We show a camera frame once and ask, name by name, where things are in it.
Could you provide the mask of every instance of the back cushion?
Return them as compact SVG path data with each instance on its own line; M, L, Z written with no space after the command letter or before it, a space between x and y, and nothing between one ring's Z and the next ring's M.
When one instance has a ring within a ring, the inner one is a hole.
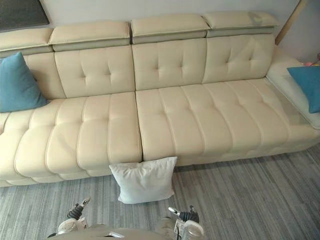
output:
M46 99L64 99L66 97L57 71L54 52L23 57Z
M135 91L130 45L24 56L47 99Z
M55 62L67 98L135 91L129 45L56 52Z
M201 84L205 38L132 45L136 90Z
M274 45L272 34L207 38L202 83L265 77L272 61Z
M274 37L252 34L132 46L136 90L260 79L270 67Z

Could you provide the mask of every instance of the floor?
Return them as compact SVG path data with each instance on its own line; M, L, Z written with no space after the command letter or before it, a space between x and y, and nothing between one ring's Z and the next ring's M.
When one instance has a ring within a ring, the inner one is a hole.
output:
M87 195L90 225L154 229L196 206L209 240L320 239L320 144L302 152L179 167L168 200L125 205L112 176L0 188L0 239L43 240Z

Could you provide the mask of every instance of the white pillow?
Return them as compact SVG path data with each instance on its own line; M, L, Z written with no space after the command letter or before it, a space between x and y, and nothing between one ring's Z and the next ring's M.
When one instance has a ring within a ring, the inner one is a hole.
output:
M141 163L119 163L110 165L111 172L120 186L119 201L138 204L170 198L172 174L177 157L166 157Z

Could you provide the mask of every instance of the headrest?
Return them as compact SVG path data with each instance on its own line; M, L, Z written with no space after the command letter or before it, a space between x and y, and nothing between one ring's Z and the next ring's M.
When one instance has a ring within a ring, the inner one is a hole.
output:
M210 26L206 37L271 34L278 21L262 11L214 11L203 15Z
M209 29L198 14L168 14L131 21L132 43L204 38Z
M49 53L52 28L30 28L0 33L0 58L17 52L23 55Z
M129 45L129 25L126 21L99 21L57 26L49 43L56 52Z

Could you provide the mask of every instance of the sofa armrest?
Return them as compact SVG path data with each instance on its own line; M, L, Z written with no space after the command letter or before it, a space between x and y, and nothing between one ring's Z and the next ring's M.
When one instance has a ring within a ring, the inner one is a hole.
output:
M290 67L300 66L302 66L300 62L287 55L281 48L275 47L266 78L295 106L315 129L320 129L320 113L309 113L309 103L306 95L287 70Z

